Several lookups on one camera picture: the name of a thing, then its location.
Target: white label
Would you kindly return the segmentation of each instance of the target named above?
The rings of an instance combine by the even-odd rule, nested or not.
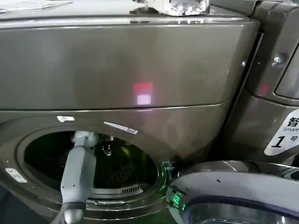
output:
[[[268,146],[265,154],[269,156],[278,155],[299,144],[299,109],[291,112]]]
[[[19,183],[27,183],[27,180],[14,168],[5,168],[5,171]]]
[[[66,121],[74,121],[75,118],[72,116],[56,116],[57,120],[59,120],[61,123],[64,123]]]
[[[110,123],[110,122],[107,122],[107,121],[104,121],[104,124],[105,125],[109,125],[111,127],[115,127],[117,129],[120,129],[120,130],[125,131],[125,132],[129,132],[131,134],[137,134],[138,133],[137,130],[135,130],[133,128],[130,128],[130,127],[125,127],[125,126],[114,124],[114,123]]]

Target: white object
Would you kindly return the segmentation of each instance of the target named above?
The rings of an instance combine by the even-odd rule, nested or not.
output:
[[[72,3],[70,0],[2,0],[0,10],[4,12],[43,9]]]
[[[111,127],[115,127],[117,129],[120,129],[120,130],[125,131],[125,132],[129,132],[130,134],[137,134],[138,133],[137,130],[135,130],[133,128],[130,128],[130,127],[126,127],[126,126],[122,126],[122,125],[110,123],[110,122],[107,122],[107,121],[104,121],[104,124],[105,125],[109,125]]]
[[[274,156],[299,144],[299,109],[292,111],[284,120],[267,145],[264,153]]]
[[[148,6],[172,16],[209,13],[210,0],[147,0]]]
[[[74,134],[74,147],[84,146],[87,148],[94,147],[99,140],[99,135],[94,132],[76,131]]]
[[[63,203],[86,203],[93,190],[96,157],[83,146],[74,147],[68,154],[60,191]]]
[[[5,168],[5,171],[19,183],[27,183],[27,180],[14,168]]]
[[[64,123],[66,121],[74,121],[75,118],[72,116],[56,116],[57,120],[59,120],[61,123]]]
[[[273,175],[242,172],[198,172],[179,177],[167,189],[166,200],[173,190],[183,192],[179,208],[205,196],[243,199],[299,212],[299,182]]]

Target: gray washing machine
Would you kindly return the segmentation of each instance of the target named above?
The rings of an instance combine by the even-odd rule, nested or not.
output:
[[[298,165],[299,8],[262,1],[249,14],[261,22],[261,38],[221,145],[227,158]]]
[[[0,14],[1,183],[48,219],[77,130],[101,136],[89,221],[164,210],[168,171],[205,160],[258,33],[215,6],[172,17],[118,2]]]

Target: robotic arm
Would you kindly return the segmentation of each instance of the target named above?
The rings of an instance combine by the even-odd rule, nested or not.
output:
[[[93,190],[96,157],[92,148],[98,139],[92,132],[75,132],[74,148],[68,154],[60,185],[63,204],[51,224],[78,224],[83,220]]]

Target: number 1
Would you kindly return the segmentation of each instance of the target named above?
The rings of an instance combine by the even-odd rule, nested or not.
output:
[[[280,143],[281,143],[282,140],[285,138],[285,136],[280,136],[280,137],[278,137],[278,138],[279,138],[278,143],[277,143],[276,145],[274,145],[274,146],[271,146],[272,148],[281,148]]]

